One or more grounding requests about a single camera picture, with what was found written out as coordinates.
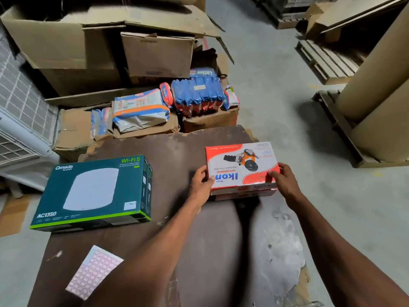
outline brown tabletop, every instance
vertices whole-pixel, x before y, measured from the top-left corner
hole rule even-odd
[[[250,142],[253,139],[242,126],[104,141],[92,154],[85,156],[86,161],[143,154],[150,162],[153,169],[152,221],[52,234],[28,306],[79,306],[81,299],[65,288],[93,245],[126,259],[155,235],[184,203],[192,174],[206,164],[205,146]],[[290,265],[283,264],[285,259],[281,262],[283,255],[271,254],[283,248],[276,250],[264,241],[265,228],[271,230],[273,222],[291,235],[295,229],[288,215],[281,211],[286,207],[282,197],[269,197],[278,201],[272,203],[263,199],[260,203],[252,198],[244,202],[209,202],[203,207],[193,222],[162,306],[252,307],[248,303],[257,299],[268,302],[268,306],[282,304],[285,294],[298,282],[304,258],[301,244],[301,255],[298,248],[298,255],[295,260],[293,256]],[[62,255],[53,257],[59,251]],[[281,303],[276,297],[282,297]]]

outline green box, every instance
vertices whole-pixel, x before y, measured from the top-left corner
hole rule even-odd
[[[71,232],[148,222],[152,174],[143,155],[56,166],[30,228]]]

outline concrete floor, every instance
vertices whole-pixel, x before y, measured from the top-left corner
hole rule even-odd
[[[351,167],[348,150],[310,100],[320,89],[343,86],[320,84],[294,50],[294,29],[276,30],[251,0],[207,0],[207,13],[226,30],[222,37],[236,62],[229,81],[241,100],[238,123],[270,141],[324,217],[409,293],[409,168]],[[220,49],[213,39],[208,42]],[[333,306],[293,219],[312,279],[311,297]],[[0,238],[4,306],[27,305],[48,236],[27,230]]]

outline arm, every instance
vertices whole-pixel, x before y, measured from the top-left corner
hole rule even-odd
[[[196,171],[182,208],[139,252],[125,259],[101,282],[84,307],[155,307],[160,303],[193,218],[209,198],[214,176],[202,182],[205,172],[206,166]]]
[[[409,306],[409,296],[335,231],[301,193],[288,165],[269,174],[297,214],[315,266],[336,307]]]

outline large brown paper roll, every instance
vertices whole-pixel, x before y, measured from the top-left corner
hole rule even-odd
[[[352,130],[351,139],[379,160],[409,159],[409,80]]]
[[[339,95],[336,106],[354,121],[364,119],[409,78],[409,4]]]

